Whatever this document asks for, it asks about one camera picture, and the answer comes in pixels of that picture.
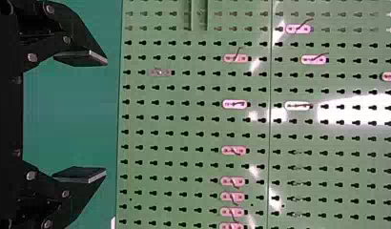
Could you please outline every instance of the pegboard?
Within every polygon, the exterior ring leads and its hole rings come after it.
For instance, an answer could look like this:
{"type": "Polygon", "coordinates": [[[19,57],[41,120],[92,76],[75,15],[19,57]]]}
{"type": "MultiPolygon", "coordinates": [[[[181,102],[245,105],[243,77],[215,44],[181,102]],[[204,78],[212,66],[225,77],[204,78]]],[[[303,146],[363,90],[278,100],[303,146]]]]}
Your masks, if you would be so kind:
{"type": "Polygon", "coordinates": [[[118,228],[391,228],[391,1],[131,0],[123,42],[118,228]]]}

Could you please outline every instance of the green wall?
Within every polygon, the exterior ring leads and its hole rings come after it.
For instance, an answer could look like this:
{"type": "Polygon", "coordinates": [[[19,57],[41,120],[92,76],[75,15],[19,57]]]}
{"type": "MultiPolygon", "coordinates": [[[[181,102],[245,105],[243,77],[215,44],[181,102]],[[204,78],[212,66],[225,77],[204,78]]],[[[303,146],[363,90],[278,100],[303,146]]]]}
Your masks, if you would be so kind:
{"type": "Polygon", "coordinates": [[[73,68],[52,59],[25,74],[25,160],[51,175],[102,166],[108,177],[70,228],[110,228],[115,215],[122,2],[62,0],[86,23],[109,66],[73,68]]]}

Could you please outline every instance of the pink label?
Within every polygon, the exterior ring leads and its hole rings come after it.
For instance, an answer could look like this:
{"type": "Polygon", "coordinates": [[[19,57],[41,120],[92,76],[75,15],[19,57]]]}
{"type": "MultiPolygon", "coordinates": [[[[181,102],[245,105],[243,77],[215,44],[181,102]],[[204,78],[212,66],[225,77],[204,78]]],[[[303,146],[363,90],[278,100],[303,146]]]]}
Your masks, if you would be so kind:
{"type": "Polygon", "coordinates": [[[249,60],[249,56],[247,54],[225,54],[223,56],[223,61],[227,63],[246,63],[249,60]]]}
{"type": "Polygon", "coordinates": [[[223,192],[221,193],[220,198],[223,201],[243,202],[245,200],[245,195],[242,193],[223,192]]]}
{"type": "Polygon", "coordinates": [[[246,100],[226,99],[222,102],[222,107],[225,109],[242,110],[247,108],[246,100]]]}
{"type": "Polygon", "coordinates": [[[391,73],[383,73],[382,74],[382,80],[391,82],[391,73]]]}
{"type": "Polygon", "coordinates": [[[285,27],[285,32],[289,34],[308,34],[311,33],[312,28],[309,25],[287,25],[285,27]]]}
{"type": "Polygon", "coordinates": [[[325,55],[303,55],[300,61],[305,65],[324,65],[327,57],[325,55]]]}
{"type": "Polygon", "coordinates": [[[223,207],[219,210],[223,217],[240,218],[245,215],[245,210],[239,207],[223,207]]]}
{"type": "Polygon", "coordinates": [[[222,222],[219,229],[243,229],[243,224],[239,222],[222,222]]]}
{"type": "Polygon", "coordinates": [[[226,156],[245,156],[245,146],[224,146],[222,147],[222,154],[226,156]]]}
{"type": "Polygon", "coordinates": [[[243,187],[246,184],[246,180],[243,177],[222,177],[221,184],[223,186],[243,187]]]}

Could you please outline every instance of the screw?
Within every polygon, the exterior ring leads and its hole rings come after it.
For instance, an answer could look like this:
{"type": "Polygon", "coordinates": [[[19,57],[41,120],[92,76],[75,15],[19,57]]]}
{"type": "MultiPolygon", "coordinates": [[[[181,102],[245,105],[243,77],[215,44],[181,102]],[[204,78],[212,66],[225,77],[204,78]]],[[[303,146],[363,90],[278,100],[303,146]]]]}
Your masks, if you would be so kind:
{"type": "Polygon", "coordinates": [[[44,228],[44,229],[48,229],[50,227],[52,227],[52,221],[51,220],[45,221],[44,225],[42,226],[42,228],[44,228]]]}
{"type": "Polygon", "coordinates": [[[37,175],[37,173],[34,172],[34,171],[28,172],[27,175],[26,175],[26,179],[27,180],[34,180],[36,175],[37,175]]]}
{"type": "Polygon", "coordinates": [[[159,68],[156,68],[154,70],[156,71],[157,75],[162,75],[163,74],[163,71],[161,69],[159,69],[159,68]]]}
{"type": "Polygon", "coordinates": [[[37,55],[34,54],[34,53],[29,53],[29,54],[27,55],[27,58],[28,58],[29,61],[32,62],[32,63],[35,63],[35,62],[38,61],[38,57],[37,57],[37,55]]]}
{"type": "Polygon", "coordinates": [[[54,14],[55,13],[55,9],[52,6],[46,6],[45,9],[50,14],[54,14]]]}
{"type": "Polygon", "coordinates": [[[20,149],[14,150],[13,151],[13,156],[17,156],[17,157],[21,156],[21,150],[20,149]]]}
{"type": "Polygon", "coordinates": [[[71,44],[71,39],[68,36],[64,36],[64,42],[69,45],[71,44]]]}
{"type": "Polygon", "coordinates": [[[64,192],[62,192],[62,198],[67,198],[69,195],[70,195],[69,190],[65,190],[64,192]]]}

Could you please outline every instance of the bolt head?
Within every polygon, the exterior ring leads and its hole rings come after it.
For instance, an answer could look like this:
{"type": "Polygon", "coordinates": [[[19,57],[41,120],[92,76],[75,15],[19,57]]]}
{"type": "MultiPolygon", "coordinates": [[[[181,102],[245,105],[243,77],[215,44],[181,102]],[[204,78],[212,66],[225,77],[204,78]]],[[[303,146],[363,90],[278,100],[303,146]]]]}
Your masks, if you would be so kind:
{"type": "Polygon", "coordinates": [[[64,36],[64,42],[69,45],[71,44],[71,39],[68,36],[64,36]]]}
{"type": "Polygon", "coordinates": [[[65,190],[64,192],[62,192],[62,198],[67,198],[69,195],[70,195],[69,190],[65,190]]]}
{"type": "Polygon", "coordinates": [[[32,62],[32,63],[35,63],[35,62],[38,61],[38,57],[37,57],[37,55],[34,54],[34,53],[29,53],[29,54],[27,55],[27,58],[28,58],[29,61],[32,62]]]}
{"type": "Polygon", "coordinates": [[[37,173],[34,172],[34,171],[31,171],[31,172],[28,172],[28,173],[27,173],[26,179],[27,179],[27,180],[34,180],[36,176],[37,176],[37,173]]]}
{"type": "Polygon", "coordinates": [[[50,227],[52,227],[52,221],[51,220],[45,221],[43,226],[42,226],[42,228],[44,228],[44,229],[48,229],[50,227]]]}
{"type": "Polygon", "coordinates": [[[55,9],[52,6],[46,6],[45,10],[47,11],[47,13],[50,13],[50,14],[55,13],[55,9]]]}

